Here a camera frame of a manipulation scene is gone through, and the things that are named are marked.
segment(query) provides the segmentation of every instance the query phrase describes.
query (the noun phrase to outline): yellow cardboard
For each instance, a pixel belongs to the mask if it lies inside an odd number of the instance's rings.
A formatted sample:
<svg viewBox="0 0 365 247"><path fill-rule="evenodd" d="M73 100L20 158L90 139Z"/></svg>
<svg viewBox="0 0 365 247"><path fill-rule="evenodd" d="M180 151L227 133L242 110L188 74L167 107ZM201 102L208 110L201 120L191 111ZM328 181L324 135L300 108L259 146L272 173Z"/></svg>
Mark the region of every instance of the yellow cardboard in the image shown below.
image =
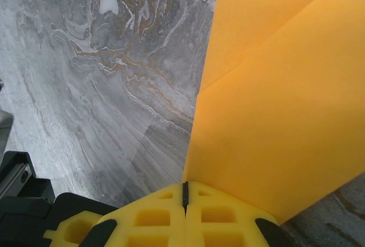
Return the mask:
<svg viewBox="0 0 365 247"><path fill-rule="evenodd" d="M283 223L365 171L364 79L363 0L312 0L198 95L184 180Z"/></svg>
<svg viewBox="0 0 365 247"><path fill-rule="evenodd" d="M217 0L200 91L313 0Z"/></svg>

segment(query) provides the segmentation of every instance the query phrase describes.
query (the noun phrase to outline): marble veining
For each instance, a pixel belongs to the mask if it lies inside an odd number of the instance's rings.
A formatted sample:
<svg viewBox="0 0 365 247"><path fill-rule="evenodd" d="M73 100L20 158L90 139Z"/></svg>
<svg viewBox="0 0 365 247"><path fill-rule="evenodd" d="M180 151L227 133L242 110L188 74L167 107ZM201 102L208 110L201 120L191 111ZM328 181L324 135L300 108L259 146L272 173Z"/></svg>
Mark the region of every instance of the marble veining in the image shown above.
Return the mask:
<svg viewBox="0 0 365 247"><path fill-rule="evenodd" d="M56 194L122 206L179 182L215 0L0 0L7 149ZM365 246L365 177L285 228L298 246Z"/></svg>

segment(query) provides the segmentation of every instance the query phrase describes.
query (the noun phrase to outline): yellow folder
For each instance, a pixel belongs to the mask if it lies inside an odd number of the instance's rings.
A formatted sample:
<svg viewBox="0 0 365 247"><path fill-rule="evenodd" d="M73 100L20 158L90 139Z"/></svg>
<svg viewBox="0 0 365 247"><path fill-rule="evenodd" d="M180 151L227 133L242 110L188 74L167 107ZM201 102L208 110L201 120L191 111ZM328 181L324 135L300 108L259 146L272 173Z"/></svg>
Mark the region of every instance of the yellow folder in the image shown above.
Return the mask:
<svg viewBox="0 0 365 247"><path fill-rule="evenodd" d="M217 0L184 180L282 223L365 171L365 1Z"/></svg>

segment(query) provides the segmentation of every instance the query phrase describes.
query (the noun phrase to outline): square hole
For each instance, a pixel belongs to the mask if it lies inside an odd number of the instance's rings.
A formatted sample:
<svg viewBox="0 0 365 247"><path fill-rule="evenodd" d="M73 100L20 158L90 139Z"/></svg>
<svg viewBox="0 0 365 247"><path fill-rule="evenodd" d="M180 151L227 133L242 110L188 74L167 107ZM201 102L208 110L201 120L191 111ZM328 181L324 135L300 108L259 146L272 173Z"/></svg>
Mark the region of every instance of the square hole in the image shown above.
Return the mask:
<svg viewBox="0 0 365 247"><path fill-rule="evenodd" d="M170 211L163 209L141 210L137 214L135 226L170 226Z"/></svg>
<svg viewBox="0 0 365 247"><path fill-rule="evenodd" d="M201 210L201 222L236 222L236 215L230 207L210 206Z"/></svg>
<svg viewBox="0 0 365 247"><path fill-rule="evenodd" d="M205 232L204 247L244 247L241 233Z"/></svg>
<svg viewBox="0 0 365 247"><path fill-rule="evenodd" d="M127 247L168 247L169 238L164 235L131 236Z"/></svg>
<svg viewBox="0 0 365 247"><path fill-rule="evenodd" d="M75 220L67 226L63 239L67 242L80 244L92 228L88 220Z"/></svg>

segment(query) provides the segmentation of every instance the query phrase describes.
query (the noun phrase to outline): black mechanical part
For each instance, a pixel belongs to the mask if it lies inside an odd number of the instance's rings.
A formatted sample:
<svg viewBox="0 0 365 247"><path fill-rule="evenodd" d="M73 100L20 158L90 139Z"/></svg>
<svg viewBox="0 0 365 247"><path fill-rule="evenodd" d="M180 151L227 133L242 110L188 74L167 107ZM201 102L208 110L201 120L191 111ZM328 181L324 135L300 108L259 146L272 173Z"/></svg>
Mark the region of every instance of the black mechanical part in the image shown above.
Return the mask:
<svg viewBox="0 0 365 247"><path fill-rule="evenodd" d="M255 222L270 247L294 247L290 237L275 223L264 218L257 218Z"/></svg>
<svg viewBox="0 0 365 247"><path fill-rule="evenodd" d="M26 152L4 154L0 193L1 247L49 247L51 240L43 235L60 222L85 210L105 215L117 209L72 193L55 200L51 181L37 178Z"/></svg>
<svg viewBox="0 0 365 247"><path fill-rule="evenodd" d="M189 183L186 181L182 184L182 207L184 207L185 210L185 216L186 212L188 210L189 205Z"/></svg>
<svg viewBox="0 0 365 247"><path fill-rule="evenodd" d="M0 109L0 163L2 162L13 121L14 116L12 114Z"/></svg>

